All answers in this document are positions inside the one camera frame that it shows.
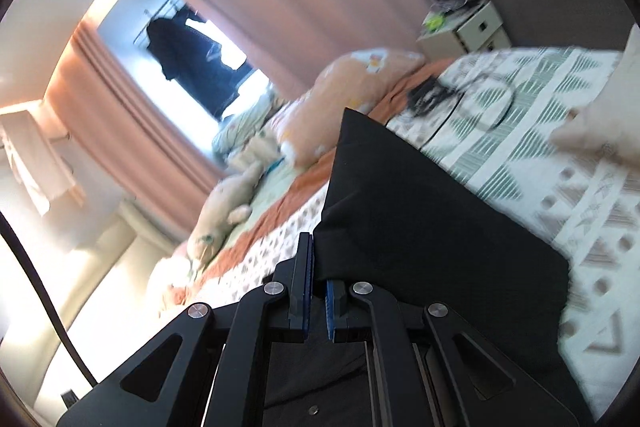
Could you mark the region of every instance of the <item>orange blanket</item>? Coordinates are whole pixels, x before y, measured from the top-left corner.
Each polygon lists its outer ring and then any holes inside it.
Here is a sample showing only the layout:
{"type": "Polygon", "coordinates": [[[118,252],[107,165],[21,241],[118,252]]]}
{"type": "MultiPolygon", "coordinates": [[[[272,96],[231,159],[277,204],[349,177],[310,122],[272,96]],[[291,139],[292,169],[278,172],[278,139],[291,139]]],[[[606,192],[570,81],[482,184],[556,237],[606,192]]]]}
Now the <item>orange blanket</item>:
{"type": "MultiPolygon", "coordinates": [[[[453,62],[446,58],[420,68],[415,73],[400,80],[382,101],[369,113],[369,117],[386,124],[396,114],[406,107],[407,91],[419,86],[429,76],[439,76],[453,62]]],[[[311,196],[313,196],[329,180],[334,164],[335,149],[323,155],[318,163],[300,174],[286,194],[273,203],[251,230],[242,233],[235,245],[220,251],[213,262],[204,270],[203,274],[185,289],[173,289],[171,299],[175,304],[184,304],[200,291],[205,282],[213,277],[220,277],[233,267],[242,263],[252,245],[261,237],[284,224],[287,219],[298,210],[311,196]]]]}

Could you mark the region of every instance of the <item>green object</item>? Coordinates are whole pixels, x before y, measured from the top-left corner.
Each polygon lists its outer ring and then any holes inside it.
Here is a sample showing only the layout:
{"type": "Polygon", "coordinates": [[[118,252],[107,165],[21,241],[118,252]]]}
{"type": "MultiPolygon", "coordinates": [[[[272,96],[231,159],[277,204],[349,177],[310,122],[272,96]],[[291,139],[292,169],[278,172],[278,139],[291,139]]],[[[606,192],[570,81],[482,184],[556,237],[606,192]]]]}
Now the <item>green object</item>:
{"type": "Polygon", "coordinates": [[[433,33],[437,30],[439,30],[440,28],[442,28],[444,26],[444,15],[441,14],[434,14],[431,16],[428,16],[423,24],[424,27],[427,28],[429,30],[429,32],[433,33]]]}

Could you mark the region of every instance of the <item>drawer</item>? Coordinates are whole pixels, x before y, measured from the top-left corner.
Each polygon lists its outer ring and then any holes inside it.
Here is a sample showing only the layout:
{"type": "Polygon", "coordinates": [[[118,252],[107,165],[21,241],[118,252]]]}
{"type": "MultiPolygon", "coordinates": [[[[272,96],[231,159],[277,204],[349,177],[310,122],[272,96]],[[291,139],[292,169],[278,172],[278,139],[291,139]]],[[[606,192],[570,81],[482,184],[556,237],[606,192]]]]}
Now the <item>drawer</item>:
{"type": "Polygon", "coordinates": [[[487,41],[480,46],[480,50],[488,52],[503,50],[504,48],[511,48],[511,41],[502,28],[499,28],[497,32],[491,35],[487,41]]]}
{"type": "Polygon", "coordinates": [[[480,49],[500,26],[502,26],[502,19],[500,19],[494,4],[489,2],[460,26],[456,33],[465,47],[470,52],[474,52],[480,49]]]}

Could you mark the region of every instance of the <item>white pillow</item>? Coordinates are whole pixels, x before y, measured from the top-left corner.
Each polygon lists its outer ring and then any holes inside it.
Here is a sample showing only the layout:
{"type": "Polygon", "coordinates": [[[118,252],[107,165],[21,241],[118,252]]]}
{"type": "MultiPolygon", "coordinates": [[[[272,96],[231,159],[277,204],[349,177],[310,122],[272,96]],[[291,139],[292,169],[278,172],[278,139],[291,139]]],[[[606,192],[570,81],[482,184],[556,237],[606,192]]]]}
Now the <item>white pillow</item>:
{"type": "Polygon", "coordinates": [[[549,137],[559,148],[613,156],[640,167],[640,29],[634,25],[625,52],[593,102],[549,137]]]}

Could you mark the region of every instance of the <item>metal pivot screw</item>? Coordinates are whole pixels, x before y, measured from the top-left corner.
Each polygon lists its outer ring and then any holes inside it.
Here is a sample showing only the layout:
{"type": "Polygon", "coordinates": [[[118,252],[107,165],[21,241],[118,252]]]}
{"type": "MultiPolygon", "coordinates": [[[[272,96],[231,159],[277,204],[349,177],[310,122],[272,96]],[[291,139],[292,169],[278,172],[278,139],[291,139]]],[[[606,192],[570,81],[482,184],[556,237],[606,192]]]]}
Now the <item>metal pivot screw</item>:
{"type": "Polygon", "coordinates": [[[284,292],[284,285],[281,282],[271,281],[264,285],[264,292],[268,295],[277,295],[284,292]]]}
{"type": "Polygon", "coordinates": [[[201,302],[199,302],[189,306],[189,311],[187,313],[192,319],[201,319],[207,313],[209,313],[209,308],[206,304],[202,304],[201,302]]]}
{"type": "Polygon", "coordinates": [[[444,304],[440,304],[439,302],[433,303],[431,306],[429,306],[427,311],[434,317],[444,317],[445,315],[447,315],[447,313],[449,313],[447,307],[444,304]]]}
{"type": "Polygon", "coordinates": [[[353,285],[353,291],[358,295],[368,295],[373,291],[373,286],[368,282],[356,282],[353,285]]]}

